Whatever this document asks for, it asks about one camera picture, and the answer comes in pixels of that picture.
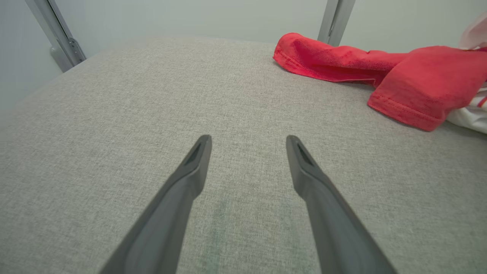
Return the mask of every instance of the metal frame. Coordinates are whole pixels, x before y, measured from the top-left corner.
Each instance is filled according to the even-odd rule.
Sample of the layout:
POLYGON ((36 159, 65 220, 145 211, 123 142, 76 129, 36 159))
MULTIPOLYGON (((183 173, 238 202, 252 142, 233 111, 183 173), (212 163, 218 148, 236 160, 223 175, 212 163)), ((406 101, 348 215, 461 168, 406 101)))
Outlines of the metal frame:
POLYGON ((52 45, 51 56, 63 72, 86 60, 54 0, 25 0, 52 45))
POLYGON ((318 41, 339 46, 355 0, 328 0, 319 29, 318 41))

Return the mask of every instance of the gray wall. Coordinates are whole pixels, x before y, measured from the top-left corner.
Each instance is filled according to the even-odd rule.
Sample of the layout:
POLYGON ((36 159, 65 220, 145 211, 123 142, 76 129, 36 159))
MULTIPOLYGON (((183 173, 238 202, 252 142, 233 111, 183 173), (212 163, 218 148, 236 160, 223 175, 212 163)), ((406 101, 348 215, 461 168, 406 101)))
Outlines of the gray wall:
POLYGON ((318 38, 326 0, 56 0, 86 56, 162 35, 277 43, 288 32, 318 38))
POLYGON ((485 11, 487 0, 356 0, 340 45, 387 52, 457 47, 485 11))
POLYGON ((51 44, 23 0, 0 0, 0 113, 57 76, 51 44))

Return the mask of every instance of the fabric texture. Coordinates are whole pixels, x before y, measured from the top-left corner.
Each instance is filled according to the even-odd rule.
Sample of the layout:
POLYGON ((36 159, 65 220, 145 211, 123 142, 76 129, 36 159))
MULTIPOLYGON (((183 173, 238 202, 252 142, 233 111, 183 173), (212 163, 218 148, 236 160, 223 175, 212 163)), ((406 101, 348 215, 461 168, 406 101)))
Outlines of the fabric texture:
POLYGON ((298 136, 401 274, 487 270, 487 136, 427 133, 372 89, 291 74, 275 45, 163 38, 100 53, 0 123, 0 273, 96 273, 211 134, 178 273, 319 273, 286 136, 298 136))
POLYGON ((487 79, 487 48, 433 46, 407 54, 332 47, 297 33, 284 35, 274 59, 284 69, 331 82, 376 87, 368 105, 407 125, 432 131, 450 111, 468 106, 487 79))

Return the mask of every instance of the gray fabric surface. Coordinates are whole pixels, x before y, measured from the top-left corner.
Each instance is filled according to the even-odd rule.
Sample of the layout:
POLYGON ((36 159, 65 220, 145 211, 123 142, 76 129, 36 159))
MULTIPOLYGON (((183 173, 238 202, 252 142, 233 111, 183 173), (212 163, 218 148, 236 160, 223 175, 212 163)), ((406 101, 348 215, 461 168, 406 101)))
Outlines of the gray fabric surface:
POLYGON ((289 134, 399 273, 487 272, 487 136, 399 124, 367 107, 371 89, 293 75, 273 50, 139 42, 3 114, 0 272, 97 272, 202 134, 213 152, 178 273, 319 272, 289 134))

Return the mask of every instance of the metal bracket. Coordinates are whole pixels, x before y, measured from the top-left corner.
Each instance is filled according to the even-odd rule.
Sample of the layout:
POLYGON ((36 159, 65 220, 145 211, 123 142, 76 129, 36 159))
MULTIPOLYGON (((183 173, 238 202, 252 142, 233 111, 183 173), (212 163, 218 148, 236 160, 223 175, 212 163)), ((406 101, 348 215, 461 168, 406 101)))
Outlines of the metal bracket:
POLYGON ((68 38, 69 45, 71 46, 71 49, 73 50, 76 58, 78 58, 78 61, 81 63, 82 61, 86 60, 85 54, 79 47, 78 41, 74 39, 73 37, 68 38))

